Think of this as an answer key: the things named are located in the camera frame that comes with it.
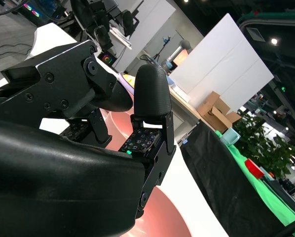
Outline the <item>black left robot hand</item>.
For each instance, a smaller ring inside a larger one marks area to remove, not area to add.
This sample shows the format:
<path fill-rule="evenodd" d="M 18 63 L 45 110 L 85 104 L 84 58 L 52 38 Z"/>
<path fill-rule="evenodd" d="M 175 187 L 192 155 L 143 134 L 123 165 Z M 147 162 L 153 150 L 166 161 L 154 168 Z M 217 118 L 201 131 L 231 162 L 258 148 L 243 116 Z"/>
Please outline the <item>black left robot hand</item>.
<path fill-rule="evenodd" d="M 97 43 L 101 51 L 112 48 L 110 20 L 121 13 L 117 3 L 113 0 L 71 0 L 70 3 L 81 29 Z"/>

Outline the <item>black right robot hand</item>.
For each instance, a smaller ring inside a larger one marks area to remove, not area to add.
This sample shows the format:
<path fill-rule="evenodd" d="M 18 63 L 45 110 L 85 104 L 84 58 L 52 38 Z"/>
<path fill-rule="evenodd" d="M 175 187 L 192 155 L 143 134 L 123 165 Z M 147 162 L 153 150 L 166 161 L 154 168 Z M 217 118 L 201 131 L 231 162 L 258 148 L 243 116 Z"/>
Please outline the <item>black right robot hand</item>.
<path fill-rule="evenodd" d="M 3 71 L 0 237 L 111 237 L 144 213 L 176 151 L 164 70 L 145 64 L 134 94 L 62 45 Z"/>

